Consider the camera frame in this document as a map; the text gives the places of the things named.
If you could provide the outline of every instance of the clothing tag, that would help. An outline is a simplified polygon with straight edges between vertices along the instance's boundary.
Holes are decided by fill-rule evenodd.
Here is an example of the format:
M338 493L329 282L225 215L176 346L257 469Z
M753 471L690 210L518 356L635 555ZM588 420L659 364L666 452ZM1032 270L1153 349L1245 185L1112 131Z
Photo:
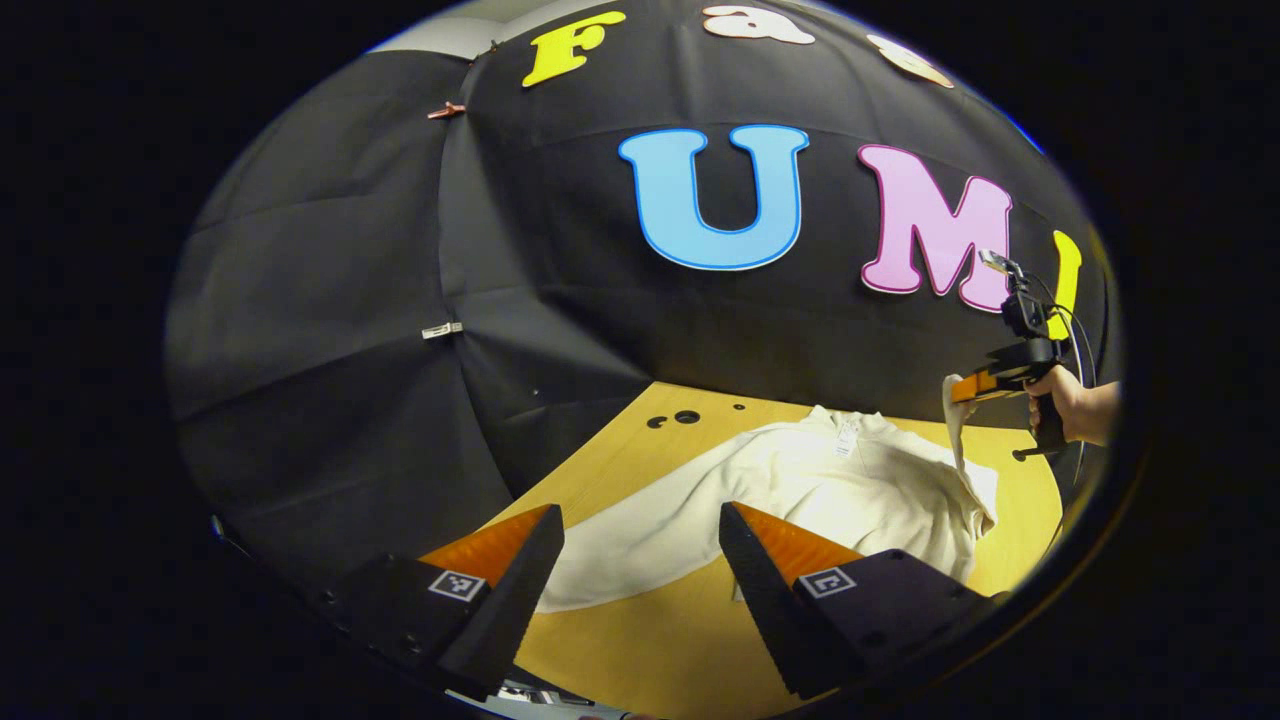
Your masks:
M858 425L845 420L840 425L840 433L836 434L836 455L841 457L849 457L852 454L854 447L858 446Z

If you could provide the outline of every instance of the white sweater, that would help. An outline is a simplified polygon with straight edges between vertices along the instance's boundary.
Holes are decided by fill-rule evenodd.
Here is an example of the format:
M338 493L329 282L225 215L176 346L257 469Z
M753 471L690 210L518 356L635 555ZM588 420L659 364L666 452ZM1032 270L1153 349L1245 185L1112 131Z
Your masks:
M731 500L861 555L906 551L965 582L975 542L996 525L997 478L964 462L968 406L950 404L957 379L942 387L951 451L879 413L822 406L741 433L567 529L536 612L631 597L704 568L721 553L721 505Z

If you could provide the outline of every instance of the wooden table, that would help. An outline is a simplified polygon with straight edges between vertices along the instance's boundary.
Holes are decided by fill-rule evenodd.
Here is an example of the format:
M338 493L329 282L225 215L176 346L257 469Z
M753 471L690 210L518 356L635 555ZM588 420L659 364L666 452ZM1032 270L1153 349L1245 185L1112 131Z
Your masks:
M736 410L735 404L745 409ZM677 423L681 410L694 410L701 419ZM486 527L554 502L568 529L739 433L799 421L810 410L653 383ZM667 421L649 428L648 420L657 415ZM887 419L942 447L951 445L941 423ZM1018 462L1010 455L1032 446L1027 430L964 429L965 459L1000 474L998 523L978 542L968 583L982 594L1012 589L1027 577L1061 518L1057 487L1043 456ZM669 720L742 720L804 705L782 684L746 603L732 596L733 575L722 555L640 596L534 615L516 664L595 702Z

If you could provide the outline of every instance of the black handle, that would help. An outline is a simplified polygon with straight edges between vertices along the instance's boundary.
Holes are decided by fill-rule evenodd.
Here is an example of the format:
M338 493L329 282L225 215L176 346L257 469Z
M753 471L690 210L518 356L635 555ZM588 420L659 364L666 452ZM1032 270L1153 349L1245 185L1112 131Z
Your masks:
M1036 450L1015 450L1014 460L1019 462L1027 460L1028 455L1044 455L1057 452L1066 447L1066 438L1062 436L1062 416L1053 406L1053 393L1046 392L1036 397L1036 407L1039 410L1041 421L1036 432Z

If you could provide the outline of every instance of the yellow letter f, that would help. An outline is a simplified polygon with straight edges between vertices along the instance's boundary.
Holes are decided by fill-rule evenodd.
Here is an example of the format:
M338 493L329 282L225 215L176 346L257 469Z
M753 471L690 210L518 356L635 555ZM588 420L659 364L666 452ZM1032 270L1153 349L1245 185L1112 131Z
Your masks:
M621 23L625 19L627 19L626 15L613 10L539 35L530 44L538 47L538 54L534 56L534 70L525 77L522 85L530 87L547 78L582 67L586 58L573 55L573 49L599 47L604 42L604 28L600 26Z

